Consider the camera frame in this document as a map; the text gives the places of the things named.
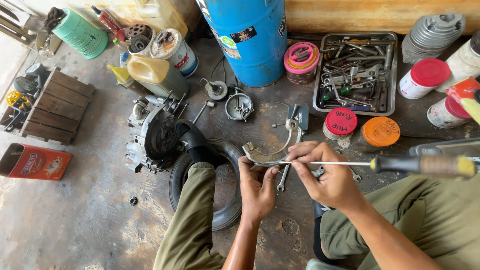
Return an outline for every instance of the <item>screwdriver shaft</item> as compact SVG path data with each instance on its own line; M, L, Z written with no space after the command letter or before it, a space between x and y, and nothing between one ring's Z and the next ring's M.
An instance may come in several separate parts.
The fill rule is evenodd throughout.
M291 161L280 161L279 164L291 164ZM335 161L315 161L307 164L335 164L349 166L370 166L370 162L335 162Z

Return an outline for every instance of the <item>black sock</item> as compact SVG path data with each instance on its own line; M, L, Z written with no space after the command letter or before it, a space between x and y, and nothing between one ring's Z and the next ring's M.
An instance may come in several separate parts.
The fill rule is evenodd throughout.
M330 260L327 258L322 251L322 245L320 241L320 221L322 220L322 217L318 217L315 219L315 226L313 228L313 253L317 258L322 261L326 262L329 264L332 264L333 260Z
M181 124L180 127L178 127L179 137L182 137L185 133L189 131L190 127L185 124ZM212 152L206 146L197 146L190 148L188 150L188 153L192 157L194 163L207 162L212 164L215 169L220 164L223 164L225 162L224 160L219 160L216 155L212 155Z

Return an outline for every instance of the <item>screwdriver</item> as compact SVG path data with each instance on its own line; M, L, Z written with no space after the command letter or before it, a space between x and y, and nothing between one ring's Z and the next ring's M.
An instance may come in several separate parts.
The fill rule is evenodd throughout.
M291 164L281 161L279 164ZM476 174L475 162L462 156L431 155L420 157L388 158L377 156L370 162L316 161L308 164L336 164L349 166L370 166L376 173L411 172L439 176L465 176Z

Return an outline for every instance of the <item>black rubber tire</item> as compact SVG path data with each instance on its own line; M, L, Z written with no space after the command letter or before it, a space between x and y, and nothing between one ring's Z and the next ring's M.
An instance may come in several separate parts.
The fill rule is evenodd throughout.
M237 190L232 200L222 209L217 210L213 214L212 231L220 231L226 229L235 223L241 214L241 194L240 194L240 170L238 166L239 157L243 156L242 152L233 144L218 138L207 139L210 144L230 163L232 163L235 174L237 175ZM170 202L174 211L180 199L180 193L183 185L188 178L188 170L193 165L193 160L187 152L182 153L173 165L172 174L170 175L170 183L168 184Z

